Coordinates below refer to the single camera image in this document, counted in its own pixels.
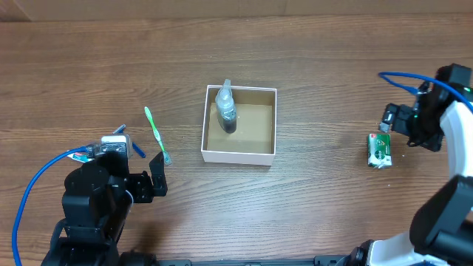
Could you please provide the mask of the clear spray bottle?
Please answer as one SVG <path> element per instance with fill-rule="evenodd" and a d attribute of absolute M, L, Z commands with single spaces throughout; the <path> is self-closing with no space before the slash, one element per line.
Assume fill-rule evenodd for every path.
<path fill-rule="evenodd" d="M 226 79 L 219 89 L 215 97 L 215 103 L 217 108 L 217 120 L 220 126 L 226 133 L 234 133 L 237 129 L 237 110 L 232 95 L 230 79 Z"/>

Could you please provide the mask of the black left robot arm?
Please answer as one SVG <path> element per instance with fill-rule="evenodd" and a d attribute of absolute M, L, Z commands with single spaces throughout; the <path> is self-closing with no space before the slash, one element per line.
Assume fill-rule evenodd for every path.
<path fill-rule="evenodd" d="M 72 171 L 43 265 L 156 265 L 153 253 L 119 253 L 118 242 L 133 205 L 167 194 L 164 166 L 158 153 L 149 171 L 132 174 L 127 158 L 109 151 Z"/>

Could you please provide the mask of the green soap box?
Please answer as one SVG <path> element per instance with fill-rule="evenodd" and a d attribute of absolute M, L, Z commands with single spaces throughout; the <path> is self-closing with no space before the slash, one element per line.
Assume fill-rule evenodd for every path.
<path fill-rule="evenodd" d="M 389 134 L 368 134 L 367 165 L 373 168 L 392 166 L 391 139 Z"/>

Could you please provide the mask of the pink cardboard box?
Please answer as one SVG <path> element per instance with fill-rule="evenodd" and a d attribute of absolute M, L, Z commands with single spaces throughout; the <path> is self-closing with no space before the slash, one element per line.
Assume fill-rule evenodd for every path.
<path fill-rule="evenodd" d="M 208 85 L 200 151 L 207 163 L 271 166 L 276 155 L 277 90 L 232 86 L 237 128 L 226 133 L 218 123 L 215 97 L 219 85 Z"/>

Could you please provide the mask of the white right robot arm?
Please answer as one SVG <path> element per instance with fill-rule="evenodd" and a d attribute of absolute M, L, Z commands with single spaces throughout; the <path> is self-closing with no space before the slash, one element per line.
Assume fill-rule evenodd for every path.
<path fill-rule="evenodd" d="M 386 107 L 380 129 L 409 137 L 411 146 L 435 149 L 446 139 L 449 181 L 414 215 L 409 231 L 368 240 L 338 265 L 471 265 L 472 89 L 460 82 L 424 82 L 413 107 Z"/>

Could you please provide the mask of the green toothbrush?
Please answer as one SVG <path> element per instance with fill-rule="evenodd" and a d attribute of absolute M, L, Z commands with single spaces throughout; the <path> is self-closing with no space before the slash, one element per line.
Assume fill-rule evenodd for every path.
<path fill-rule="evenodd" d="M 157 127 L 154 124 L 154 119 L 153 119 L 152 113 L 151 113 L 150 109 L 147 106 L 144 107 L 144 112 L 145 112 L 145 116 L 146 116 L 147 120 L 149 121 L 150 126 L 152 128 L 154 138 L 157 141 L 157 143 L 159 144 L 159 146 L 161 148 L 161 151 L 163 153 L 164 163 L 165 163 L 166 166 L 170 166 L 172 164 L 171 157 L 170 157 L 169 153 L 166 151 L 165 146 L 163 145 L 163 141 L 162 141 L 162 138 L 160 136 L 160 133 L 157 130 Z"/>

